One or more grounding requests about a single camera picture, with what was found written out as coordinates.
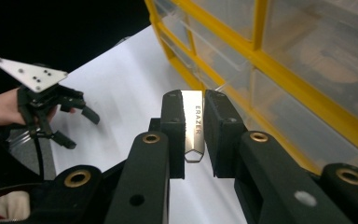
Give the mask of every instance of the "storage drawer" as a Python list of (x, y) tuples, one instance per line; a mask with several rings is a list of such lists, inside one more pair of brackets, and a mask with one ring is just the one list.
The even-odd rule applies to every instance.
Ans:
[(161, 40), (174, 52), (175, 56), (183, 63), (189, 72), (196, 72), (196, 64), (178, 46), (176, 46), (165, 34), (160, 35)]
[(188, 16), (188, 21), (198, 57), (224, 80), (243, 75), (249, 67), (244, 57), (193, 18)]
[(253, 74), (252, 108), (322, 169), (328, 163), (358, 166), (358, 148), (311, 113), (259, 70)]
[(358, 0), (269, 1), (263, 50), (358, 118)]
[(171, 0), (153, 0), (162, 23), (167, 27), (188, 49), (191, 49), (187, 29), (182, 21), (185, 13)]
[(244, 38), (252, 39), (255, 0), (191, 0)]

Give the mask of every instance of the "hand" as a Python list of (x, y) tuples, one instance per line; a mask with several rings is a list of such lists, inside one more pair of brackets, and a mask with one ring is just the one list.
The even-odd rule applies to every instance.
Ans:
[[(18, 89), (14, 89), (0, 94), (0, 126), (13, 123), (25, 125), (25, 121), (18, 111), (17, 90)], [(51, 120), (54, 117), (56, 111), (57, 106), (54, 106), (48, 113), (48, 120)]]

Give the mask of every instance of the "white surface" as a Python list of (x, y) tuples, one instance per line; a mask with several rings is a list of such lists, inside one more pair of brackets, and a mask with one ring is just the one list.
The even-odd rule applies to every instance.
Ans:
[[(76, 69), (61, 82), (83, 91), (87, 105), (101, 116), (97, 126), (81, 116), (58, 112), (52, 129), (77, 143), (73, 150), (51, 142), (57, 174), (78, 164), (102, 171), (125, 160), (133, 139), (159, 118), (162, 96), (190, 90), (168, 63), (148, 27)], [(185, 180), (171, 180), (170, 223), (246, 223), (232, 179), (213, 177), (209, 155), (186, 165)]]
[(68, 75), (67, 72), (60, 70), (3, 58), (0, 58), (0, 68), (34, 92), (44, 91), (59, 83)]

